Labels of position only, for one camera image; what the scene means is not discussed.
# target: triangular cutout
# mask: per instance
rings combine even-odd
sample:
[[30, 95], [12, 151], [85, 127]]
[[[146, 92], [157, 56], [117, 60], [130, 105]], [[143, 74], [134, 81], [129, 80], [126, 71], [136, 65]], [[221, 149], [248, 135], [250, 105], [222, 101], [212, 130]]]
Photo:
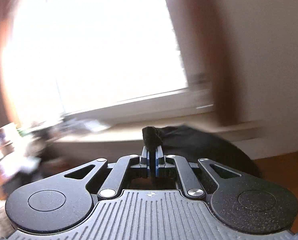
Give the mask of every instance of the triangular cutout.
[[231, 179], [241, 176], [240, 174], [237, 174], [233, 171], [227, 170], [226, 168], [223, 168], [215, 164], [210, 164], [210, 166], [223, 179]]
[[77, 171], [66, 174], [65, 177], [71, 179], [83, 179], [94, 167], [95, 165], [88, 165]]

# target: window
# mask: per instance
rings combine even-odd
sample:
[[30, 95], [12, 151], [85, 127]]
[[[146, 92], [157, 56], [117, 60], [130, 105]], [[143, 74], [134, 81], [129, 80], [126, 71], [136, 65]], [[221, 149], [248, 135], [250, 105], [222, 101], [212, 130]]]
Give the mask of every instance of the window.
[[4, 54], [21, 121], [195, 114], [165, 0], [21, 0]]

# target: wooden floor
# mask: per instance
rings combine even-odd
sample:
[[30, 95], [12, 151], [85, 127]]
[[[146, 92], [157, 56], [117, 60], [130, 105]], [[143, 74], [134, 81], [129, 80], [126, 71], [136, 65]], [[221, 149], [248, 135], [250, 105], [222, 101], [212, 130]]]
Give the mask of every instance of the wooden floor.
[[[255, 160], [264, 179], [288, 188], [298, 199], [298, 152]], [[298, 216], [291, 229], [298, 232]]]

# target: window ledge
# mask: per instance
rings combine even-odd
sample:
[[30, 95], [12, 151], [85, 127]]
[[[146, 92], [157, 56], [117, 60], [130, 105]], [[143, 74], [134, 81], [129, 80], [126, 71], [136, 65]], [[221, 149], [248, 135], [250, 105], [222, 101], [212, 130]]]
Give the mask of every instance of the window ledge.
[[142, 128], [146, 126], [165, 127], [188, 125], [201, 131], [214, 133], [228, 141], [242, 141], [258, 138], [260, 136], [260, 122], [250, 121], [233, 126], [220, 126], [213, 112], [195, 114], [189, 116], [159, 119], [115, 125], [100, 133], [87, 135], [67, 135], [57, 139], [56, 143], [62, 142], [121, 142], [142, 141]]

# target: black fabric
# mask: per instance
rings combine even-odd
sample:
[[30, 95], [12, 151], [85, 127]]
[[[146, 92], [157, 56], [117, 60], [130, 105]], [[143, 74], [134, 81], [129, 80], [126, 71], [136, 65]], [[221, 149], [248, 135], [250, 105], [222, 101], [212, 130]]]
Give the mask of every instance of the black fabric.
[[164, 128], [148, 126], [142, 129], [142, 135], [149, 151], [161, 145], [164, 155], [180, 155], [193, 163], [199, 158], [208, 158], [260, 177], [258, 167], [242, 150], [213, 134], [182, 125]]

